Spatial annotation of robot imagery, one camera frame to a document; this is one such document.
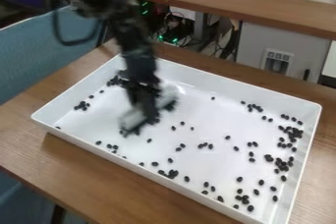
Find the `black bean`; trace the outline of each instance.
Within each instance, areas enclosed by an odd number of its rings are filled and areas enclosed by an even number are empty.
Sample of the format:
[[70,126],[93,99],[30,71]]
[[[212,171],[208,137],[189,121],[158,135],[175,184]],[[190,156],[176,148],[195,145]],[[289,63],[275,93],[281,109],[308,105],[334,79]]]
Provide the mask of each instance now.
[[224,198],[222,196],[218,196],[217,200],[220,201],[220,202],[224,202]]
[[249,211],[249,212],[252,212],[253,210],[254,210],[254,206],[249,205],[249,206],[248,206],[248,211]]
[[248,199],[243,199],[242,204],[250,204],[250,201]]

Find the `white plastic tray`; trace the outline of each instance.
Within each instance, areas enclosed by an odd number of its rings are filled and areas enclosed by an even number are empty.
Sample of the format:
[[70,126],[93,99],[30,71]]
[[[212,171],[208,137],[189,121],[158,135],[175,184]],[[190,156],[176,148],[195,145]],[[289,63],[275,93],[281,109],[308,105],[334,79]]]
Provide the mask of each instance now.
[[[162,112],[161,122],[146,126],[140,136],[124,139],[119,134],[118,117],[130,108],[126,93],[118,86],[106,86],[118,70],[124,69],[120,56],[101,66],[95,72],[75,84],[67,91],[36,111],[31,118],[46,131],[74,143],[92,153],[126,167],[184,196],[188,196],[208,207],[222,212],[244,223],[287,223],[295,201],[308,152],[321,113],[321,106],[293,96],[274,92],[250,84],[236,82],[173,62],[159,60],[158,76],[166,84],[172,84],[179,91],[179,101],[173,112]],[[87,111],[73,108],[81,100],[90,103]],[[260,105],[263,112],[249,112],[247,104]],[[296,117],[304,122],[287,121],[281,114]],[[273,122],[261,117],[272,118]],[[287,138],[278,126],[294,126],[304,130],[302,139],[295,143],[297,152],[290,148],[277,147],[280,137]],[[256,141],[258,147],[248,147],[249,141]],[[213,144],[213,149],[199,149],[200,143]],[[113,154],[106,144],[117,144],[118,153]],[[184,143],[187,147],[176,152]],[[249,152],[254,153],[255,163],[249,162]],[[266,162],[265,154],[288,160],[295,157],[294,166],[287,176],[287,182],[274,173],[273,163]],[[172,158],[174,163],[167,162]],[[151,162],[159,163],[153,167]],[[158,170],[179,171],[174,180],[158,174]],[[185,176],[191,181],[186,183]],[[242,176],[242,183],[236,179]],[[207,196],[201,194],[208,182],[216,191]],[[277,188],[274,193],[270,187]],[[254,211],[235,199],[237,189],[250,196]],[[216,200],[222,196],[224,203]]]

